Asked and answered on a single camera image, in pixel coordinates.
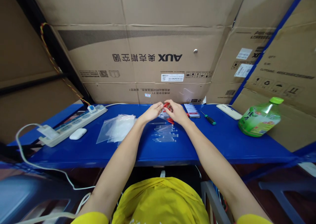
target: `yellow and black wire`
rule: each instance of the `yellow and black wire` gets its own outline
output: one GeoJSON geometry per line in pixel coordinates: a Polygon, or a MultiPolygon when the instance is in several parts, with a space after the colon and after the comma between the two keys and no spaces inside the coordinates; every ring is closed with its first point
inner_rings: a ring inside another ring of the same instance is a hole
{"type": "MultiPolygon", "coordinates": [[[[41,37],[41,39],[42,39],[42,41],[43,41],[43,43],[44,43],[44,46],[45,46],[45,49],[46,49],[46,51],[47,51],[47,54],[48,54],[48,57],[49,57],[50,62],[52,63],[52,65],[53,65],[54,69],[56,70],[56,72],[57,72],[58,74],[60,74],[60,71],[59,71],[58,68],[56,67],[56,65],[55,65],[55,63],[54,63],[54,59],[53,59],[52,55],[50,54],[50,52],[49,52],[49,50],[48,50],[48,47],[47,47],[47,44],[46,44],[46,42],[45,42],[45,40],[44,40],[43,27],[44,27],[45,25],[49,25],[49,24],[48,24],[47,22],[44,22],[44,23],[42,23],[42,24],[40,25],[40,37],[41,37]]],[[[78,95],[78,93],[75,91],[75,89],[74,89],[71,85],[69,85],[69,84],[66,82],[66,80],[65,80],[64,78],[62,78],[62,80],[65,82],[65,84],[66,84],[67,86],[69,86],[69,87],[71,88],[71,90],[72,90],[83,102],[85,102],[88,106],[90,106],[90,103],[87,102],[86,100],[82,99],[82,97],[81,97],[80,95],[78,95]]]]}

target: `cardboard box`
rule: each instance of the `cardboard box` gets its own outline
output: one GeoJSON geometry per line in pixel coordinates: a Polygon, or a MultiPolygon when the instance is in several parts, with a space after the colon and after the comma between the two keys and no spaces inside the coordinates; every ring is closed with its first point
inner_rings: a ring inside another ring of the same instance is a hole
{"type": "Polygon", "coordinates": [[[316,115],[315,12],[314,0],[301,0],[245,85],[265,96],[281,97],[285,104],[312,115],[316,115]]]}
{"type": "Polygon", "coordinates": [[[276,28],[294,0],[243,0],[234,27],[276,28]]]}
{"type": "Polygon", "coordinates": [[[243,0],[234,27],[224,45],[211,79],[214,83],[241,83],[235,77],[241,64],[254,64],[293,0],[243,0]],[[242,49],[251,51],[244,59],[242,49]]]}
{"type": "Polygon", "coordinates": [[[36,0],[51,25],[230,26],[242,0],[36,0]]]}
{"type": "Polygon", "coordinates": [[[206,103],[229,104],[241,83],[211,83],[206,94],[206,103]]]}
{"type": "MultiPolygon", "coordinates": [[[[270,97],[244,88],[232,107],[244,114],[253,105],[267,103],[270,97]]],[[[316,118],[291,106],[280,104],[281,122],[267,132],[278,143],[294,152],[316,140],[316,118]]]]}
{"type": "Polygon", "coordinates": [[[274,30],[274,28],[233,28],[217,62],[212,83],[243,82],[244,77],[235,77],[235,73],[241,64],[255,63],[274,30]]]}
{"type": "Polygon", "coordinates": [[[40,38],[16,0],[0,0],[0,88],[56,75],[40,38]]]}
{"type": "Polygon", "coordinates": [[[178,103],[203,101],[210,83],[85,83],[96,103],[152,104],[172,99],[178,103]]]}
{"type": "MultiPolygon", "coordinates": [[[[40,38],[16,0],[0,0],[0,5],[0,88],[56,75],[40,38]]],[[[0,142],[14,141],[21,127],[41,124],[78,99],[61,79],[1,95],[0,142]]],[[[27,127],[21,135],[32,129],[27,127]]]]}
{"type": "Polygon", "coordinates": [[[229,32],[228,27],[53,28],[84,83],[210,82],[229,32]]]}

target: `plastic bottle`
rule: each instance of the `plastic bottle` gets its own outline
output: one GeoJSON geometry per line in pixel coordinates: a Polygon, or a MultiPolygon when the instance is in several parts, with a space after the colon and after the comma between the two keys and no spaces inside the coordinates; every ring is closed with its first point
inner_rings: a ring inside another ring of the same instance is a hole
{"type": "Polygon", "coordinates": [[[240,130],[252,137],[261,137],[281,121],[279,104],[284,100],[272,97],[269,103],[250,107],[238,122],[240,130]]]}

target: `yellow cap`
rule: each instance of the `yellow cap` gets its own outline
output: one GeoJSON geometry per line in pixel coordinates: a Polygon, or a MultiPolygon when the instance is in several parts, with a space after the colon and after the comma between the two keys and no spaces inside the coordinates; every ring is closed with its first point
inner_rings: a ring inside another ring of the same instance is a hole
{"type": "Polygon", "coordinates": [[[279,97],[272,97],[270,99],[270,102],[274,103],[274,104],[281,104],[284,100],[282,98],[279,97]]]}

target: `hand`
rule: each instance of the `hand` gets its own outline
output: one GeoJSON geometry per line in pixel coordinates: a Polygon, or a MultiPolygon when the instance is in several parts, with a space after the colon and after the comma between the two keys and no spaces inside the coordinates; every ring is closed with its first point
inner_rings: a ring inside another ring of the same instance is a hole
{"type": "Polygon", "coordinates": [[[165,103],[170,103],[170,106],[172,108],[171,111],[166,109],[166,113],[178,124],[183,126],[186,123],[191,122],[191,120],[188,118],[187,113],[184,111],[182,105],[173,102],[173,100],[166,100],[165,103]]]}
{"type": "Polygon", "coordinates": [[[148,123],[149,121],[152,121],[153,119],[157,118],[158,115],[161,113],[162,109],[164,107],[164,104],[162,102],[158,102],[156,104],[153,104],[146,110],[145,113],[143,113],[138,120],[148,123]]]}

